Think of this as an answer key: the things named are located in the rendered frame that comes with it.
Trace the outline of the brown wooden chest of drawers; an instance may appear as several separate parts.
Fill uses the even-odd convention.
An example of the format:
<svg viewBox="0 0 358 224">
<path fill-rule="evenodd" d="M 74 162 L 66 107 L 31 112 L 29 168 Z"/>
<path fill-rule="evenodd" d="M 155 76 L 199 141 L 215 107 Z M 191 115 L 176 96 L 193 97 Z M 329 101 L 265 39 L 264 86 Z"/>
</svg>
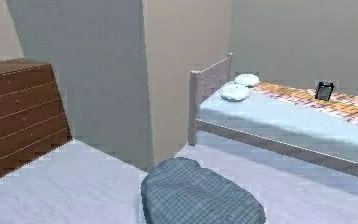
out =
<svg viewBox="0 0 358 224">
<path fill-rule="evenodd" d="M 71 140 L 52 65 L 0 61 L 0 178 Z"/>
</svg>

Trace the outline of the wooden bed with blue sheet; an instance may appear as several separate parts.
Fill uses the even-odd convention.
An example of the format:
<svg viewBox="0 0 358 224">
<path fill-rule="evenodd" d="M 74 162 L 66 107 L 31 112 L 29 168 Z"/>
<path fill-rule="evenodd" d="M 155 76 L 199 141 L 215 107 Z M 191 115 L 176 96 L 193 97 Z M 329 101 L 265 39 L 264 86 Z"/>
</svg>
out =
<svg viewBox="0 0 358 224">
<path fill-rule="evenodd" d="M 199 130 L 358 176 L 358 125 L 250 90 L 227 101 L 233 55 L 189 75 L 188 144 Z"/>
</svg>

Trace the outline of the white round pillow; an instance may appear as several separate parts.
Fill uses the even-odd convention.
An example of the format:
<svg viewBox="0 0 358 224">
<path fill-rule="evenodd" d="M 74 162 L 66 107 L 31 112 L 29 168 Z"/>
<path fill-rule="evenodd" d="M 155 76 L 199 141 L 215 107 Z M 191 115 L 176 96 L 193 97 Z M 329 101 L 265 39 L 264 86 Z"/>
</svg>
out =
<svg viewBox="0 0 358 224">
<path fill-rule="evenodd" d="M 240 74 L 234 81 L 249 88 L 253 88 L 260 83 L 259 77 L 255 74 Z"/>
<path fill-rule="evenodd" d="M 244 101 L 250 96 L 250 89 L 244 85 L 230 83 L 220 90 L 220 97 L 227 101 Z"/>
</svg>

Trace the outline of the orange patterned blanket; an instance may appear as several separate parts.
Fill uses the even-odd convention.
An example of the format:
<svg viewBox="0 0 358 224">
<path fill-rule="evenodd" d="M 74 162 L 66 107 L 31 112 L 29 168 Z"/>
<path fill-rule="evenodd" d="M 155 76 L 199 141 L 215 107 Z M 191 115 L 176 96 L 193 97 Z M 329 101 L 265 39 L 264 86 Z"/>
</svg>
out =
<svg viewBox="0 0 358 224">
<path fill-rule="evenodd" d="M 358 125 L 358 96 L 333 93 L 329 101 L 324 101 L 315 98 L 313 89 L 284 87 L 268 82 L 259 83 L 253 91 L 281 102 L 303 106 Z"/>
</svg>

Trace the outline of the blue checked cushion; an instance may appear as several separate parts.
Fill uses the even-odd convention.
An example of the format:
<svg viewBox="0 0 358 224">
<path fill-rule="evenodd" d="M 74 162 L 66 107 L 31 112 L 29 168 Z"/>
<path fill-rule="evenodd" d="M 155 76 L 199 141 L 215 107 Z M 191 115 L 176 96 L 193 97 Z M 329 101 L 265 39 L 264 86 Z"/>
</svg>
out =
<svg viewBox="0 0 358 224">
<path fill-rule="evenodd" d="M 141 183 L 147 224 L 265 224 L 263 205 L 192 159 L 167 159 Z"/>
</svg>

